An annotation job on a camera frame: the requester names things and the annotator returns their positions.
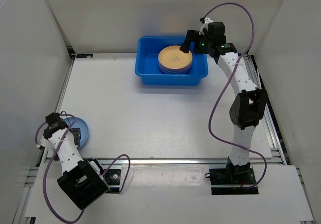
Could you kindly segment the blue plate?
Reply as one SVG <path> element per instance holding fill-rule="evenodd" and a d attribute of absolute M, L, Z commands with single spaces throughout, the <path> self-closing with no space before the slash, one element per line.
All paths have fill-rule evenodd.
<path fill-rule="evenodd" d="M 89 128 L 86 124 L 86 122 L 79 117 L 73 118 L 71 115 L 62 115 L 63 116 L 63 120 L 65 121 L 65 123 L 69 126 L 72 124 L 72 122 L 74 121 L 74 119 L 76 119 L 76 122 L 72 125 L 72 128 L 80 128 L 81 129 L 81 147 L 79 149 L 81 149 L 82 147 L 85 146 L 88 137 L 89 137 Z"/>

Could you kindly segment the yellow plate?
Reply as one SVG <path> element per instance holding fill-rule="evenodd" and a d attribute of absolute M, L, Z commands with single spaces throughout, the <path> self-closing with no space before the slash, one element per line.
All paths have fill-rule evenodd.
<path fill-rule="evenodd" d="M 162 49 L 158 55 L 159 64 L 173 69 L 183 68 L 191 64 L 192 53 L 183 53 L 180 46 L 173 45 Z"/>

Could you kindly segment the purple plate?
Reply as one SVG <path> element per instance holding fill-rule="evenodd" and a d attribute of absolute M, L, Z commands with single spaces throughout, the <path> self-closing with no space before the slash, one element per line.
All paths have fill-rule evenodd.
<path fill-rule="evenodd" d="M 161 69 L 160 72 L 161 72 L 162 74 L 182 75 L 182 74 L 188 74 L 188 73 L 189 73 L 189 70 L 173 72 L 173 71 L 163 71 L 163 70 Z"/>

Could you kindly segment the pink plate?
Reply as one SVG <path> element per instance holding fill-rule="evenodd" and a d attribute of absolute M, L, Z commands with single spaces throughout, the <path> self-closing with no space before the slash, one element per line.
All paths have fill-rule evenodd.
<path fill-rule="evenodd" d="M 173 71 L 173 72 L 178 72 L 178 71 L 184 71 L 184 70 L 189 70 L 190 67 L 191 67 L 191 64 L 186 66 L 186 67 L 183 67 L 183 68 L 178 68 L 178 69 L 173 69 L 173 68 L 168 68 L 168 67 L 165 67 L 161 64 L 158 65 L 160 69 L 162 69 L 163 71 Z"/>

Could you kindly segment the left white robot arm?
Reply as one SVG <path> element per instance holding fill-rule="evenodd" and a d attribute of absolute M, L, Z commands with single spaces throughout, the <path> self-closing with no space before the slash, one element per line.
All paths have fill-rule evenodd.
<path fill-rule="evenodd" d="M 45 119 L 48 126 L 44 139 L 57 151 L 62 167 L 58 185 L 80 210 L 84 210 L 110 190 L 106 172 L 96 159 L 82 159 L 74 135 L 59 113 L 51 113 Z"/>

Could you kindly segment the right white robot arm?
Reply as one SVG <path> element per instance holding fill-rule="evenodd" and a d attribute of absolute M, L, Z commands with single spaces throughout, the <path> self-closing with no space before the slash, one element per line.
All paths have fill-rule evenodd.
<path fill-rule="evenodd" d="M 249 171 L 249 150 L 256 126 L 264 116 L 267 93 L 260 89 L 249 77 L 243 67 L 244 59 L 238 55 L 235 46 L 226 42 L 225 26 L 222 22 L 213 22 L 202 18 L 199 31 L 188 30 L 180 47 L 184 53 L 194 44 L 194 53 L 209 54 L 228 78 L 235 100 L 229 116 L 234 125 L 232 150 L 228 157 L 225 177 L 236 184 Z"/>

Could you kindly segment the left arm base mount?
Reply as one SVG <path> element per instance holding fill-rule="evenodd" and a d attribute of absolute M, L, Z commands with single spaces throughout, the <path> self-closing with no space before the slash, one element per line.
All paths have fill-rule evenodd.
<path fill-rule="evenodd" d="M 121 170 L 120 165 L 112 165 L 111 167 L 104 166 L 100 173 L 105 178 L 109 189 L 106 194 L 117 194 L 120 191 L 120 181 L 121 181 Z"/>

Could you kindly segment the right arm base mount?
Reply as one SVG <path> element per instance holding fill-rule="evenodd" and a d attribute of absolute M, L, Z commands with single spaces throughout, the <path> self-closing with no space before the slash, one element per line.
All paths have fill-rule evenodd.
<path fill-rule="evenodd" d="M 204 175 L 210 180 L 212 195 L 258 195 L 258 187 L 251 187 L 256 183 L 252 168 L 247 172 L 233 175 L 225 168 L 212 168 Z"/>

